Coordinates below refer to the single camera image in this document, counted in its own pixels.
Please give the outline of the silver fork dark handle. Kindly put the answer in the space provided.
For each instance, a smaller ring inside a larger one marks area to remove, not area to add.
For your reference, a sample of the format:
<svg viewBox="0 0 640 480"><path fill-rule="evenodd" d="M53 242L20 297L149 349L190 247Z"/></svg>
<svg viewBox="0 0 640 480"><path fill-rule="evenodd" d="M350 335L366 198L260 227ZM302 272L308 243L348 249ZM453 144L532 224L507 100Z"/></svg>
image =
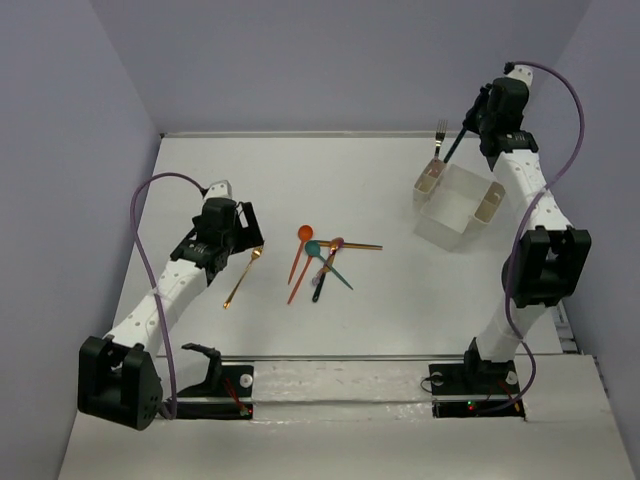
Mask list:
<svg viewBox="0 0 640 480"><path fill-rule="evenodd" d="M453 157L454 153L456 152L458 146L460 145L461 141L464 139L465 135L467 133L467 129L462 127L459 131L459 133L457 134L455 140L453 141L449 151L446 153L443 162L445 164L447 164Z"/></svg>

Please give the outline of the gold fork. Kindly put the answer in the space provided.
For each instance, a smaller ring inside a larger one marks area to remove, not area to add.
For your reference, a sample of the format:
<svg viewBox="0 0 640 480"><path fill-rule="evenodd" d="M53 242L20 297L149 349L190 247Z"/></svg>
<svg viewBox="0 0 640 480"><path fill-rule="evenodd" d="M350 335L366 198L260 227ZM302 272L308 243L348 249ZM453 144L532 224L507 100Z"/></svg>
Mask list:
<svg viewBox="0 0 640 480"><path fill-rule="evenodd" d="M255 247L252 251L251 251L251 255L250 255L250 259L249 262L247 264L247 266L245 267L242 275L240 276L240 278L238 279L238 281L236 282L234 288L231 290L230 294L228 295L228 297L226 298L226 300L223 303L223 308L225 310L228 310L234 300L234 297L236 296L240 286L242 285L244 279L246 278L246 276L248 275L248 273L250 272L253 264L262 256L263 253L263 246L258 246Z"/></svg>

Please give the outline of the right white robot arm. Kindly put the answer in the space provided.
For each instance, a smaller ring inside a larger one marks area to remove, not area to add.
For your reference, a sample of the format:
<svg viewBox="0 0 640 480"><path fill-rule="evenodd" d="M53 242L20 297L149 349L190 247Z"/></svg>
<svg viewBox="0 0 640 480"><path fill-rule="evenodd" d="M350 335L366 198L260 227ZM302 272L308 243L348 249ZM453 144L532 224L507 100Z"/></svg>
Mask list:
<svg viewBox="0 0 640 480"><path fill-rule="evenodd" d="M559 208L534 136L522 130L533 73L518 66L484 86L463 122L520 219L502 269L504 296L460 368L462 384L482 392L506 378L516 350L547 310L572 295L592 240Z"/></svg>

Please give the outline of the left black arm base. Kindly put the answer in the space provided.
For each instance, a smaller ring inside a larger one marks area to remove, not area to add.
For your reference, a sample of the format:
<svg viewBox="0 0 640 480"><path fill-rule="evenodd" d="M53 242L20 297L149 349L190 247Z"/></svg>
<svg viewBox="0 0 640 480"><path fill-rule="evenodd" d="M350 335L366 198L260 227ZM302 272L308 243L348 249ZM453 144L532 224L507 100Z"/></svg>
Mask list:
<svg viewBox="0 0 640 480"><path fill-rule="evenodd" d="M177 420L253 418L254 366L204 359L176 369Z"/></svg>

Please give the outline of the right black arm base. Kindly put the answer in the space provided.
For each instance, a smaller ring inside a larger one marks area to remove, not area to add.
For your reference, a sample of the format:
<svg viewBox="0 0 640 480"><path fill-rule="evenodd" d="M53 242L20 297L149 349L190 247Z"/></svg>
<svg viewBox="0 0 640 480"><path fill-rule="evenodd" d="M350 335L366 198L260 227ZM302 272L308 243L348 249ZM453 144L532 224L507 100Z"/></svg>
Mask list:
<svg viewBox="0 0 640 480"><path fill-rule="evenodd" d="M472 372L463 363L429 365L421 388L432 396L432 413L445 418L526 418L523 401L513 403L520 385L513 361Z"/></svg>

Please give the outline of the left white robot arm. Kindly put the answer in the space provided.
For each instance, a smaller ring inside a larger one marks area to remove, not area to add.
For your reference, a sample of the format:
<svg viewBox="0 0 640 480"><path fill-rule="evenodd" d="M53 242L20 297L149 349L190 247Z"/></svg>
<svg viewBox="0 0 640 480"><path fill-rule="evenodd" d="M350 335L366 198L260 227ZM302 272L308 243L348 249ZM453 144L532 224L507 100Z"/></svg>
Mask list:
<svg viewBox="0 0 640 480"><path fill-rule="evenodd" d="M222 272L230 256L261 247L264 239L249 202L212 197L169 256L164 271L134 310L104 337L88 337L79 350L77 408L138 431L156 415L179 412L177 373L170 362L163 388L154 359L169 351L170 330Z"/></svg>

